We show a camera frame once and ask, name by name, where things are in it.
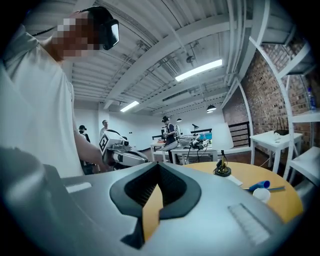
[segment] round table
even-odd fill
[[[208,174],[213,174],[217,162],[200,162],[186,164],[184,167],[192,168]],[[252,164],[229,162],[231,174],[243,182],[242,188],[249,188],[253,184],[268,180],[270,187],[285,186],[283,190],[271,191],[267,205],[276,212],[284,223],[289,222],[303,212],[302,202],[295,189],[276,173]],[[142,210],[142,224],[145,240],[153,234],[159,224],[159,210],[163,208],[162,193],[158,185]]]

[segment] red brick wall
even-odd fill
[[[224,121],[228,125],[234,125],[242,122],[248,121],[248,113],[245,105],[244,98],[240,88],[237,88],[230,100],[225,104],[222,109]]]
[[[242,96],[240,88],[237,88],[234,91],[233,95],[231,96],[230,100],[226,103],[222,111],[223,111],[224,121],[227,122],[228,125],[234,125],[234,124],[239,124],[239,123],[249,121],[245,101]],[[239,146],[242,144],[249,143],[249,138],[247,135],[238,136],[238,135],[247,133],[246,130],[241,130],[246,128],[247,128],[247,125],[239,125],[239,126],[230,128],[231,132],[235,131],[235,132],[232,132],[231,135],[237,136],[232,138],[234,141],[236,141],[236,142],[233,142],[234,146]]]
[[[296,56],[303,45],[304,42],[302,40],[295,38],[287,47],[266,44],[263,48],[271,58],[271,61],[276,66],[277,70],[280,71],[294,56]],[[286,85],[286,76],[282,79],[282,82]],[[248,100],[254,134],[275,130],[277,128],[277,118],[283,118],[287,125],[287,111],[278,82],[269,65],[258,51],[256,51],[241,84]],[[315,95],[317,106],[320,107],[319,85],[320,80],[316,71],[311,72],[305,77],[298,75],[290,76],[288,96],[293,115],[303,113],[309,109],[307,97],[307,88],[309,86],[312,88],[313,94]],[[226,122],[232,123],[234,121],[235,123],[238,123],[248,120],[248,117],[243,115],[239,102],[239,100],[233,100],[233,98],[231,98],[223,108]],[[315,124],[315,146],[319,146],[319,126],[319,123]],[[309,149],[311,140],[310,124],[295,123],[294,130],[297,133],[303,134],[302,150],[305,151]]]

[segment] white shirt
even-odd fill
[[[0,145],[54,166],[60,177],[83,175],[73,132],[73,86],[23,26],[0,60]]]
[[[102,136],[104,135],[104,133],[105,133],[106,130],[107,130],[107,129],[104,128],[104,127],[100,130],[100,140],[101,140],[101,138],[102,138]]]

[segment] white ceiling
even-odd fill
[[[92,5],[106,7],[119,21],[120,41],[109,51],[70,64],[66,73],[76,101],[103,103],[116,111],[138,101],[130,111],[150,115],[219,105],[244,61],[251,61],[246,56],[249,36],[258,26],[253,0],[46,0],[24,25],[35,34]],[[290,17],[272,4],[263,41],[285,40],[292,26]],[[192,64],[186,62],[188,56],[195,57]],[[176,82],[177,75],[218,59],[221,67]],[[178,95],[176,100],[163,102],[172,95]]]

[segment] floor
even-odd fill
[[[152,160],[151,158],[151,149],[146,149],[142,152],[143,154],[145,154],[149,161]],[[250,164],[251,163],[251,152],[248,151],[248,152],[243,152],[243,153],[238,153],[238,154],[233,154],[233,155],[227,155],[227,160],[229,162],[237,162],[237,163],[244,163],[244,164]],[[254,156],[254,165],[256,166],[261,166],[265,169],[268,169],[272,172],[272,167],[268,167],[268,161],[267,161],[268,157],[266,157],[264,154],[262,154],[261,152],[259,151],[255,151],[255,156]],[[158,161],[158,162],[163,162],[163,157],[162,155],[155,155],[154,156],[154,160],[155,161]],[[198,159],[197,157],[189,157],[189,162],[191,164],[191,161],[195,161],[195,163],[198,162]],[[200,158],[200,162],[210,162],[211,159],[209,156],[202,156]],[[285,172],[285,165],[284,164],[280,164],[279,165],[279,169],[278,169],[278,172],[277,174],[279,176],[283,176],[284,175],[284,172]],[[296,186],[297,184],[299,184],[303,179],[303,176],[296,172],[296,175],[294,177],[294,180],[292,182],[292,185],[293,186]]]

